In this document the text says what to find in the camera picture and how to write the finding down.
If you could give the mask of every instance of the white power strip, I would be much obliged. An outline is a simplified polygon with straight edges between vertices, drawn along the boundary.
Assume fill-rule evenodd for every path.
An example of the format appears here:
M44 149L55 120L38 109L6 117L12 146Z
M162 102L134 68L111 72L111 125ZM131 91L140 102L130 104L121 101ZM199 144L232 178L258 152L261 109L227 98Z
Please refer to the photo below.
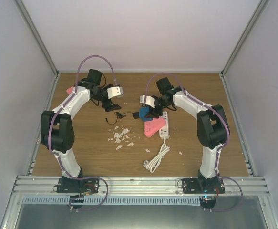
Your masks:
M163 111L161 118L164 118L166 121L165 126L163 126L160 130L159 130L159 135L161 139L169 139L169 128L168 128L168 114L167 111Z

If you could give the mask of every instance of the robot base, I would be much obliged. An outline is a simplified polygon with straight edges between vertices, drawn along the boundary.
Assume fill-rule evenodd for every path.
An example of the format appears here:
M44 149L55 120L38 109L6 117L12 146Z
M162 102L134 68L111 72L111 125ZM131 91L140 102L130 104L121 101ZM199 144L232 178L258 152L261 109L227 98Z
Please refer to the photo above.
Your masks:
M225 187L223 181L218 181L217 177L206 179L198 171L198 178L182 179L182 189L185 194L223 194Z
M82 178L82 169L78 178ZM58 181L57 193L98 193L99 179L75 180L62 176Z

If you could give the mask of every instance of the gray floor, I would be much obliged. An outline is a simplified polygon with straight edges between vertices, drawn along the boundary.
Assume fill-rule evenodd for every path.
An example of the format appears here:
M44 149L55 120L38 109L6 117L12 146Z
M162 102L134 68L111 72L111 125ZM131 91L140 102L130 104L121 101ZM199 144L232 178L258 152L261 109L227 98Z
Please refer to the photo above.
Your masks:
M220 197L216 208L229 208L237 197ZM246 197L243 205L225 213L204 212L193 206L104 205L70 212L66 205L23 205L18 229L263 229L259 201Z

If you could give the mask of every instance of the blue object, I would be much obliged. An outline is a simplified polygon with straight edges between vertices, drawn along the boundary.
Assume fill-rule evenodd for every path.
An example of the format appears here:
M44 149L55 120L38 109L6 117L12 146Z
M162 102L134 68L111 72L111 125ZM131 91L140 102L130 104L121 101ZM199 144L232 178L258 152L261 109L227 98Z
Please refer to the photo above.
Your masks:
M143 122L152 121L153 118L145 118L145 115L149 112L149 106L141 107L139 110L139 117L142 119Z

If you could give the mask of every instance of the robotic arm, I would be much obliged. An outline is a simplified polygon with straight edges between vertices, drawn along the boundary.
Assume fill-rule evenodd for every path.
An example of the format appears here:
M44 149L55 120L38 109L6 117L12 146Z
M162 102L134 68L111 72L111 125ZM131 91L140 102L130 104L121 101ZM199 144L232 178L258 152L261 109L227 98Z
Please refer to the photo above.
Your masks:
M202 164L198 171L197 184L199 192L206 193L220 187L220 182L216 177L218 162L221 153L221 146L226 142L227 133L219 118L206 107L190 100L180 87L174 88L168 78L163 78L156 82L161 97L147 96L145 104L150 106L146 118L158 118L162 116L162 109L170 105L175 105L187 111L197 120L197 136L203 145ZM145 95L140 97L140 103L144 104ZM211 106L201 102L203 105L212 107L227 123L225 112L222 106Z
M106 112L121 109L117 104L113 104L111 99L114 97L120 97L123 95L123 89L120 86L113 86L109 84L103 88L99 87L101 82L102 73L98 70L90 70L87 78L84 78L78 82L77 92L75 88L72 93L55 109L52 111L44 111L41 115L41 143L49 149L48 138L50 123L54 115L63 108L57 118L55 119L54 126L51 135L51 146L53 153L57 160L60 157L62 178L59 181L59 187L57 192L62 193L82 193L84 182L72 179L64 171L68 171L73 177L83 177L82 169L77 164L74 152L74 130L72 121L81 107L91 99L102 102L102 108Z

